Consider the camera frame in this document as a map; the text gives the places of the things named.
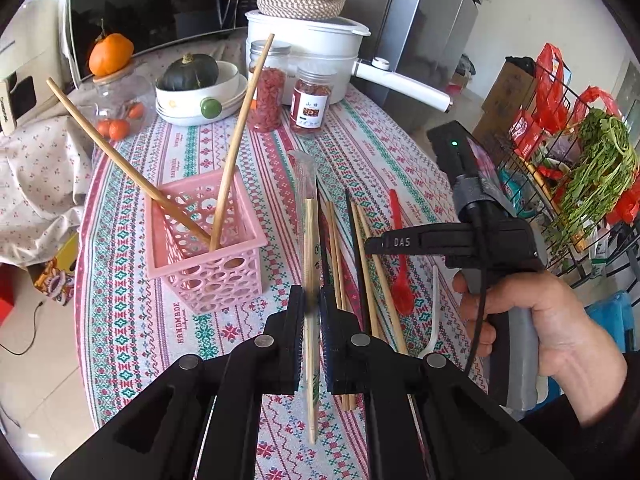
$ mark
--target patterned tablecloth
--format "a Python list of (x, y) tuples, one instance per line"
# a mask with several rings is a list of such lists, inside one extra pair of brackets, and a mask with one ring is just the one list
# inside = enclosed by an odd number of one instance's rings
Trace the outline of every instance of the patterned tablecloth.
[[(210, 171), (221, 165), (236, 118), (206, 126), (179, 128), (160, 119), (120, 142), (119, 152), (157, 184)], [(95, 161), (94, 179), (81, 226), (76, 285), (76, 317), (84, 384), (98, 426), (183, 354), (212, 358), (262, 332), (269, 314), (286, 307), (289, 287), (300, 283), (296, 256), (296, 208), (287, 150), (311, 154), (319, 165), (324, 200), (337, 206), (342, 251), (349, 267), (351, 304), (353, 251), (344, 201), (347, 187), (370, 218), (373, 234), (391, 228), (388, 190), (398, 190), (405, 225), (453, 221), (449, 184), (418, 146), (366, 96), (350, 87), (333, 105), (325, 133), (299, 137), (288, 125), (269, 134), (245, 131), (238, 166), (260, 219), (268, 245), (260, 250), (262, 297), (212, 314), (193, 315), (160, 280), (146, 276), (143, 195), (106, 156)], [(396, 272), (394, 258), (384, 258)], [(431, 331), (431, 267), (444, 270), (442, 258), (411, 257), (409, 270), (417, 303), (402, 318), (412, 354), (420, 352)], [(452, 272), (441, 274), (444, 310), (436, 349), (463, 365), (468, 341), (458, 317), (458, 297), (450, 289)], [(383, 331), (394, 345), (390, 321), (376, 282)], [(484, 386), (476, 365), (474, 379)], [(319, 436), (310, 446), (305, 394), (264, 396), (258, 436), (256, 478), (277, 480), (366, 478), (367, 453), (362, 397), (358, 409), (343, 412), (321, 380)]]

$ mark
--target silver bolt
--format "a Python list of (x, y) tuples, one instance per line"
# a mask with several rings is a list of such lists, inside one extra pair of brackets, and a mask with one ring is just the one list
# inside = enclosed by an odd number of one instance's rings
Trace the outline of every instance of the silver bolt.
[(178, 361), (178, 366), (183, 370), (192, 370), (198, 363), (200, 362), (200, 358), (194, 354), (183, 355)]
[(429, 354), (427, 355), (427, 364), (431, 368), (444, 368), (447, 364), (447, 358), (442, 354)]
[(367, 346), (369, 343), (371, 343), (371, 338), (367, 334), (359, 332), (351, 336), (351, 342), (354, 344), (354, 346)]
[(262, 334), (254, 339), (254, 343), (258, 348), (267, 348), (273, 344), (273, 337), (269, 334)]

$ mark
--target green pumpkin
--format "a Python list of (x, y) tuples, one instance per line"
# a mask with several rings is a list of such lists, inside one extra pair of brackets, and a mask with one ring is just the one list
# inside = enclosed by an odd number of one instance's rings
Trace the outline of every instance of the green pumpkin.
[(181, 92), (213, 86), (218, 80), (218, 64), (207, 54), (185, 54), (174, 61), (158, 81), (158, 88)]

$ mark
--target red spoon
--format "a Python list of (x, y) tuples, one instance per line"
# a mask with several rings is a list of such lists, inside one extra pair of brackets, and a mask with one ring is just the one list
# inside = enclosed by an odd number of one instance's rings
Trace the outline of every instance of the red spoon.
[[(391, 214), (394, 220), (394, 229), (402, 229), (402, 213), (400, 211), (400, 201), (395, 189), (389, 190), (389, 201), (391, 202)], [(400, 272), (391, 285), (391, 294), (394, 297), (396, 310), (402, 316), (408, 316), (414, 311), (414, 294), (409, 287), (409, 272), (406, 266), (406, 255), (400, 254)]]

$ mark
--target human hand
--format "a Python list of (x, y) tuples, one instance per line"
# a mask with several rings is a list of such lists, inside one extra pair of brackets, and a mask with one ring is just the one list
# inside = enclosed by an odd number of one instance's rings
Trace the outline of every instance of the human hand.
[[(470, 294), (459, 272), (453, 289), (462, 294), (460, 316), (473, 337), (479, 296)], [(626, 361), (609, 334), (584, 311), (571, 288), (549, 272), (520, 272), (492, 286), (484, 313), (530, 308), (538, 332), (539, 374), (553, 376), (567, 395), (581, 424), (590, 424), (615, 402), (626, 378)], [(479, 356), (487, 356), (495, 328), (482, 322)]]

